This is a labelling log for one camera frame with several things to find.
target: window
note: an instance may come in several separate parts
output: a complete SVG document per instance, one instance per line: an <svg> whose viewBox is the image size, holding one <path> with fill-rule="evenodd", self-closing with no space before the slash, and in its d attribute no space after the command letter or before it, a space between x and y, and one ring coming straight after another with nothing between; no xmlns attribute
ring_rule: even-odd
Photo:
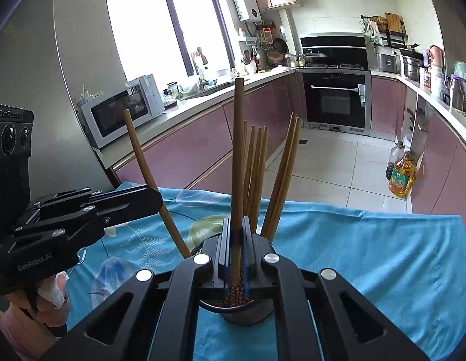
<svg viewBox="0 0 466 361"><path fill-rule="evenodd" d="M234 66L218 0L106 0L126 79L153 74L158 89L192 76L198 47L211 70Z"/></svg>

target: oven handle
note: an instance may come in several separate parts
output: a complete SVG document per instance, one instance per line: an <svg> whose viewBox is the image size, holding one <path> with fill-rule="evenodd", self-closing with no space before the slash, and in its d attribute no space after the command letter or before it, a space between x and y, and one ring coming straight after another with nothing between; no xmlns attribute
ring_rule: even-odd
<svg viewBox="0 0 466 361"><path fill-rule="evenodd" d="M311 88L313 89L338 89L340 91L352 91L352 92L359 92L358 88L337 88L337 87L332 87L332 86L316 86L316 85L310 85Z"/></svg>

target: blue tablecloth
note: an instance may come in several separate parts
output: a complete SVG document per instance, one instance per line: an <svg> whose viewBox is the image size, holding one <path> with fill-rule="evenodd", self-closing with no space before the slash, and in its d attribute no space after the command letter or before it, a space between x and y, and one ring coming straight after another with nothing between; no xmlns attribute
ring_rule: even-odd
<svg viewBox="0 0 466 361"><path fill-rule="evenodd" d="M120 188L131 186L123 183ZM160 190L191 249L220 232L230 213L229 195ZM261 202L260 225L267 203ZM287 202L273 246L302 269L337 270L432 361L447 357L466 332L466 233L460 216ZM138 269L168 271L180 260L159 215L106 229L70 275L69 328ZM275 360L274 319L241 328L200 308L194 359Z"/></svg>

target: kitchen sink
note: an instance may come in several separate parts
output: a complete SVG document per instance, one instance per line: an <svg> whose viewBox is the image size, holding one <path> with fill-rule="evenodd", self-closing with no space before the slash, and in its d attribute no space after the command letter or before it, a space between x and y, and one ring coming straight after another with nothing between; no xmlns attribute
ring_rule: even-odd
<svg viewBox="0 0 466 361"><path fill-rule="evenodd" d="M231 81L229 83L223 83L223 84L220 84L220 85L215 85L212 88L208 88L205 91L198 92L197 94L194 94L193 96L188 97L188 99L193 99L195 97L208 96L208 95L211 95L211 94L213 94L215 92L221 91L222 89L229 88L231 86L234 86L234 81Z"/></svg>

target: countertop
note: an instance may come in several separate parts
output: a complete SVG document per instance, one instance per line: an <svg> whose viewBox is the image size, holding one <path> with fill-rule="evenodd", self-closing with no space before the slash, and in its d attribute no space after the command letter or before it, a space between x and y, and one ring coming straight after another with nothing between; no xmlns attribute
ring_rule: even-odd
<svg viewBox="0 0 466 361"><path fill-rule="evenodd" d="M280 73L265 72L249 74L244 77L244 89L252 89L274 79L292 74L294 71L295 69ZM193 115L229 99L233 94L234 86L231 86L208 96L179 100L176 107L164 111L159 117L146 122L136 129L141 145ZM111 167L123 157L133 152L129 136L127 134L101 149L93 148L93 150L97 153L105 168Z"/></svg>
<svg viewBox="0 0 466 361"><path fill-rule="evenodd" d="M460 114L456 109L452 109L450 111L450 107L448 105L432 97L431 94L421 90L419 83L409 80L401 74L372 70L371 75L396 79L410 87L437 110L437 112L450 124L453 130L456 131L458 136L460 136L466 144L466 117Z"/></svg>

